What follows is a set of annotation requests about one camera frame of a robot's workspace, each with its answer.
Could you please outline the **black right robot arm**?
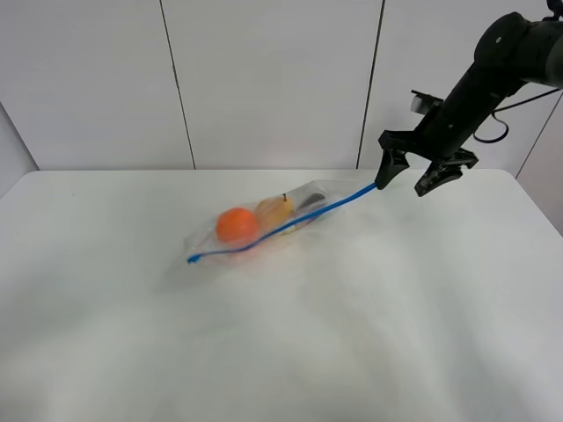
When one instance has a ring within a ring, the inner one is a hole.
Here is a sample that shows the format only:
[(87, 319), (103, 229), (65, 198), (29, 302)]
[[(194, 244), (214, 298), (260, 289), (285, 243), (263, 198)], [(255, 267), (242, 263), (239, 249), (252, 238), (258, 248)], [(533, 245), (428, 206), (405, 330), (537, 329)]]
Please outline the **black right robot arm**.
[(462, 177), (462, 169), (478, 163), (463, 144), (475, 137), (487, 118), (503, 111), (501, 102), (526, 84), (552, 92), (562, 88), (562, 3), (547, 4), (551, 16), (529, 21), (517, 12), (493, 22), (477, 44), (473, 63), (445, 99), (416, 91), (412, 111), (422, 115), (412, 131), (385, 130), (378, 142), (383, 151), (375, 179), (385, 189), (408, 169), (409, 153), (429, 160), (416, 183), (419, 196)]

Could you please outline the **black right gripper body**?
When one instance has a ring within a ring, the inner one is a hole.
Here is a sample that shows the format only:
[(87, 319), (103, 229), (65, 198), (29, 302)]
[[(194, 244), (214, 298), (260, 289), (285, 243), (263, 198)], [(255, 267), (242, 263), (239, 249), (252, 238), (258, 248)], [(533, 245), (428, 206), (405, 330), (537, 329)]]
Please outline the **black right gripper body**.
[(384, 151), (384, 159), (388, 166), (398, 166), (408, 168), (406, 160), (407, 154), (421, 156), (432, 163), (443, 165), (464, 165), (471, 169), (479, 159), (477, 156), (466, 149), (443, 143), (432, 141), (416, 131), (391, 131), (385, 130), (380, 135), (379, 144)]

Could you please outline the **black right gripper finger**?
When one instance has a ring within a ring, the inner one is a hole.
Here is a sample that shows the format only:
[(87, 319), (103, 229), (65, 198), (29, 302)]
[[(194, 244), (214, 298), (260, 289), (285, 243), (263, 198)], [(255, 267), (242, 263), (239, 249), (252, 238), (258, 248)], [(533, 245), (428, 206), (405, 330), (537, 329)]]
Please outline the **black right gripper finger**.
[(415, 192), (419, 197), (423, 197), (440, 186), (460, 179), (463, 176), (461, 167), (462, 164), (456, 162), (432, 162), (416, 183)]
[(377, 189), (385, 189), (399, 173), (408, 168), (409, 163), (406, 160), (405, 152), (395, 149), (385, 149), (375, 179)]

